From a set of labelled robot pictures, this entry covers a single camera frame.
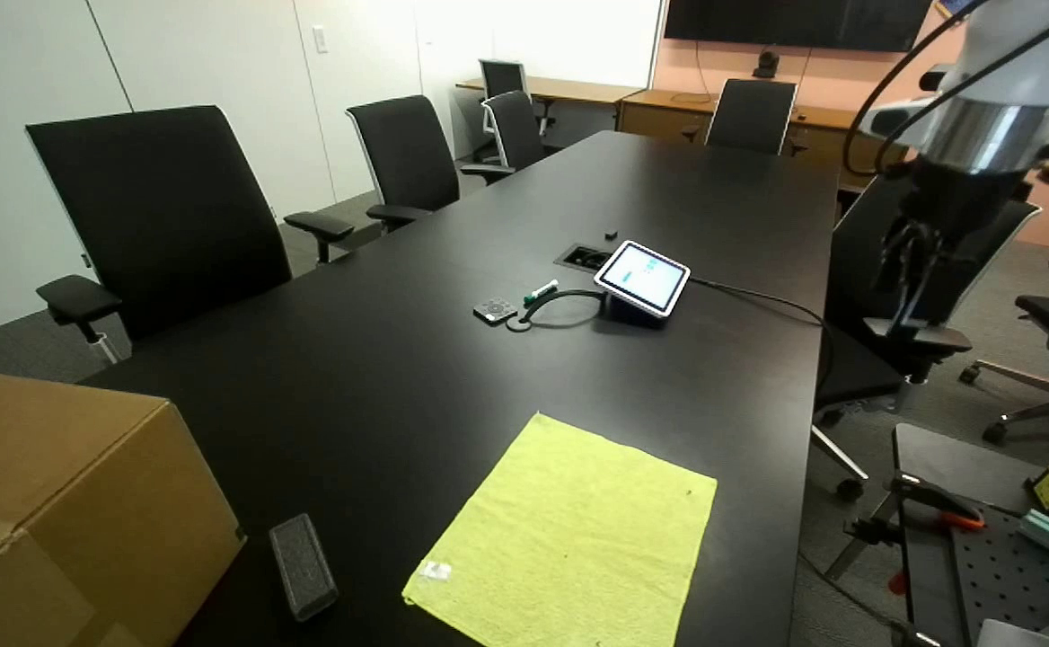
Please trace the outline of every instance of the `robotic equipment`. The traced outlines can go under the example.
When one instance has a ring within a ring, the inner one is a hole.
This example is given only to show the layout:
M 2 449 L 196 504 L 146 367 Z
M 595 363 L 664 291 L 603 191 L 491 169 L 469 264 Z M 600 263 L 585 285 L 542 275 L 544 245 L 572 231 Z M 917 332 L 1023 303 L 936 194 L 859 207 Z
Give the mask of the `robotic equipment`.
M 883 87 L 944 30 L 966 18 L 966 42 L 936 93 L 873 106 Z M 896 291 L 887 332 L 912 318 L 936 257 L 1004 201 L 1026 201 L 1023 173 L 1049 159 L 1049 0 L 973 0 L 917 42 L 859 106 L 856 128 L 883 139 L 877 173 L 907 173 L 917 191 L 883 233 L 879 288 Z M 901 143 L 912 161 L 883 169 Z

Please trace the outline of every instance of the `floor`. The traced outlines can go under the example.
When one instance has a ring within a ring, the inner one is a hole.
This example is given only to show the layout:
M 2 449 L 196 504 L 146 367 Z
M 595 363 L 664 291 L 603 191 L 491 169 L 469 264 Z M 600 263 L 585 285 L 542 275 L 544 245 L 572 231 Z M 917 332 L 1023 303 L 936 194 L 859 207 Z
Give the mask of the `floor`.
M 355 199 L 337 206 L 337 215 L 366 222 L 364 207 L 372 199 Z M 350 245 L 366 245 L 378 236 L 372 225 L 359 233 Z M 307 236 L 285 231 L 285 245 L 291 254 L 293 272 L 317 264 L 317 249 Z M 1049 249 L 1013 245 L 1004 249 L 989 272 L 973 285 L 966 303 L 958 305 L 953 326 L 973 339 L 970 354 L 990 354 L 998 363 L 1013 363 L 1035 375 L 1049 375 L 1045 339 L 1035 324 L 1015 318 L 1013 293 L 1038 291 L 1049 293 Z M 124 354 L 124 334 L 119 324 L 104 326 L 116 348 Z M 912 420 L 918 429 L 934 429 L 942 433 L 955 433 L 966 441 L 979 441 L 979 429 L 996 420 L 1002 408 L 1041 402 L 1045 395 L 1035 387 L 1004 385 L 1002 378 L 985 378 L 979 385 L 966 387 L 955 375 L 966 367 L 970 354 L 942 363 L 925 385 L 906 390 L 896 412 L 879 406 L 856 406 L 829 433 L 856 451 L 873 474 L 873 485 L 863 499 L 841 504 L 832 485 L 841 468 L 827 459 L 827 451 L 811 451 L 808 468 L 808 493 L 805 493 L 805 565 L 796 577 L 796 617 L 793 617 L 793 642 L 796 647 L 869 647 L 892 642 L 892 627 L 873 613 L 847 605 L 837 589 L 829 589 L 811 566 L 829 565 L 829 558 L 847 541 L 843 529 L 851 516 L 869 511 L 879 499 L 879 482 L 892 477 L 892 424 Z M 61 332 L 50 324 L 46 312 L 32 312 L 0 326 L 0 375 L 24 375 L 24 378 L 53 378 L 53 382 L 79 382 L 99 371 L 99 354 L 76 332 Z M 1023 459 L 1045 462 L 1049 441 L 1013 441 L 1010 451 Z M 841 584 L 869 605 L 877 613 L 906 617 L 906 601 L 887 592 L 887 577 L 896 571 L 896 548 L 877 547 L 865 548 L 863 560 L 841 577 Z

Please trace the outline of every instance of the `yellow cloth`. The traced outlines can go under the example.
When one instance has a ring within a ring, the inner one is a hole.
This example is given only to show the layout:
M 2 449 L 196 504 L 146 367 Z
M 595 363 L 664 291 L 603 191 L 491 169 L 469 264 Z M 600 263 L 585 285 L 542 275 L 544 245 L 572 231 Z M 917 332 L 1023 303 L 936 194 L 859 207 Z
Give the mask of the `yellow cloth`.
M 403 595 L 482 642 L 658 647 L 713 477 L 534 412 Z

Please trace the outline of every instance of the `television screen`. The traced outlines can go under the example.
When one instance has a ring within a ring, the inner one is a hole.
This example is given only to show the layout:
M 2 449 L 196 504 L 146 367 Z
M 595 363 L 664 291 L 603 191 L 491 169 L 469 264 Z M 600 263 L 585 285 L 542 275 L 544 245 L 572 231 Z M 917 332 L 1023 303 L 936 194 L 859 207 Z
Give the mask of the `television screen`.
M 671 0 L 669 40 L 907 51 L 931 0 Z

